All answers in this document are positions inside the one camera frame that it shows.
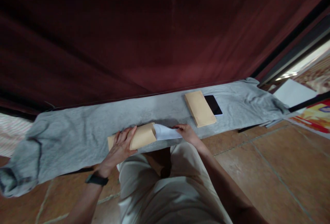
black phone screen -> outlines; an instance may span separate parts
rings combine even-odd
[[[213,114],[216,115],[222,115],[222,111],[213,95],[204,96],[206,102],[208,103],[209,107],[211,108]]]

brown envelope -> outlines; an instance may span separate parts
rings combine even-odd
[[[185,94],[185,100],[197,128],[217,122],[201,91]]]
[[[157,140],[156,132],[155,132],[153,124],[154,124],[154,122],[151,122],[151,123],[142,125],[140,127],[137,127],[135,134],[132,138],[131,144],[130,144],[130,150],[139,149],[139,148],[144,147]],[[109,151],[113,146],[114,137],[115,137],[115,135],[108,137]]]

striped fabric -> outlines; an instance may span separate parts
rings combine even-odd
[[[32,122],[0,113],[0,156],[11,157]]]

gray cloth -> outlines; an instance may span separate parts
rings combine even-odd
[[[7,165],[0,168],[1,193],[20,196],[37,184],[100,163],[108,154],[107,137],[132,125],[155,122],[171,127],[190,124],[200,138],[260,124],[288,113],[272,94],[257,88],[252,78],[144,98],[41,113]],[[184,94],[201,90],[214,95],[222,116],[197,128]],[[178,144],[182,139],[156,141],[139,153]]]

colorful poster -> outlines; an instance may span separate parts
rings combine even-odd
[[[301,115],[290,119],[312,130],[330,134],[330,99],[312,105]]]

